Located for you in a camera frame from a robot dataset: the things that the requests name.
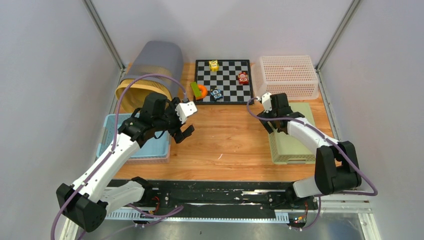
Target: blue plastic basket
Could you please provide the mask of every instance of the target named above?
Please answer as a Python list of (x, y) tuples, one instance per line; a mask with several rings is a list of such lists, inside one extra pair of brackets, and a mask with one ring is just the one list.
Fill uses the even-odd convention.
[[(118, 128), (121, 126), (122, 122), (129, 118), (131, 113), (119, 114), (118, 116)], [(103, 124), (104, 132), (101, 143), (97, 147), (97, 157), (100, 157), (103, 152), (106, 150), (109, 144), (111, 144), (114, 139), (114, 128), (115, 128), (115, 114), (110, 114), (106, 116)], [(156, 136), (159, 136), (162, 132), (156, 132)], [(168, 132), (165, 132), (163, 136), (159, 139), (151, 138), (149, 139), (144, 146), (136, 152), (129, 160), (152, 160), (152, 162), (146, 163), (167, 163), (169, 161), (169, 150), (171, 143), (171, 136)]]

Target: orange ring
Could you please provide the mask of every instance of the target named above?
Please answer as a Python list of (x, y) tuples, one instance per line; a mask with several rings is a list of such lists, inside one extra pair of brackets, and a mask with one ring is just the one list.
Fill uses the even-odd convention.
[(201, 96), (196, 97), (196, 100), (205, 98), (208, 95), (208, 90), (203, 85), (198, 84), (197, 86), (198, 86), (198, 88), (199, 88), (199, 90), (201, 92)]

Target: wooden tabletop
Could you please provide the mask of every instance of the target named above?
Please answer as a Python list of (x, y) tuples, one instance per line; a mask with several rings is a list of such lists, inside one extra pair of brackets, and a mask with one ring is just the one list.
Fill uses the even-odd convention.
[[(195, 64), (186, 63), (181, 83), (190, 99), (194, 78)], [(333, 136), (321, 95), (300, 102), (310, 104), (316, 127)], [(263, 107), (256, 102), (251, 109), (258, 114)], [(268, 133), (244, 104), (197, 105), (197, 113), (187, 124), (193, 124), (195, 130), (180, 144), (172, 140), (169, 163), (124, 164), (115, 178), (291, 182), (314, 174), (314, 164), (273, 164)]]

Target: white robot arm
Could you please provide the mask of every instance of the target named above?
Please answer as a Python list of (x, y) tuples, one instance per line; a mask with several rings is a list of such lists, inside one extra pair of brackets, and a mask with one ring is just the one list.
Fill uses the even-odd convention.
[[(310, 196), (329, 195), (361, 185), (362, 179), (359, 174), (333, 146), (333, 143), (338, 145), (358, 167), (355, 147), (351, 142), (340, 142), (326, 135), (312, 126), (301, 113), (293, 112), (285, 93), (271, 94), (268, 92), (259, 101), (262, 103), (264, 111), (257, 116), (268, 133), (271, 134), (274, 129), (277, 129), (278, 132), (285, 132), (295, 137), (316, 158), (314, 176), (292, 182), (289, 189), (286, 190), (289, 202), (301, 202)], [(335, 160), (341, 162), (341, 165), (336, 166)]]
[[(197, 112), (195, 104), (180, 102), (179, 98), (169, 101), (159, 93), (150, 93), (144, 100), (142, 108), (138, 108), (126, 119), (116, 134), (116, 148), (112, 144), (104, 151), (98, 160), (71, 185), (62, 183), (56, 190), (59, 205), (68, 200), (81, 185), (83, 187), (63, 211), (78, 226), (87, 232), (94, 231), (103, 222), (106, 215), (127, 204), (142, 201), (146, 191), (152, 186), (141, 177), (135, 177), (125, 185), (105, 191), (105, 188), (124, 165), (147, 140), (155, 136), (157, 131), (168, 131), (176, 143), (182, 142), (194, 131), (190, 125), (185, 131), (181, 127), (187, 118)], [(107, 161), (96, 171), (100, 162)]]

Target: chessboard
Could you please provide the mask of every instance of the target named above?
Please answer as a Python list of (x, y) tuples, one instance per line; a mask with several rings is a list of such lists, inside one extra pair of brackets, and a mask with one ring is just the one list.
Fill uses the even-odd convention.
[[(196, 104), (246, 104), (253, 98), (251, 65), (249, 60), (218, 60), (219, 70), (211, 71), (209, 60), (196, 60), (194, 80), (203, 85), (208, 93), (205, 98), (194, 101)], [(239, 73), (248, 75), (248, 84), (240, 84)], [(214, 100), (211, 89), (221, 90), (223, 97)]]

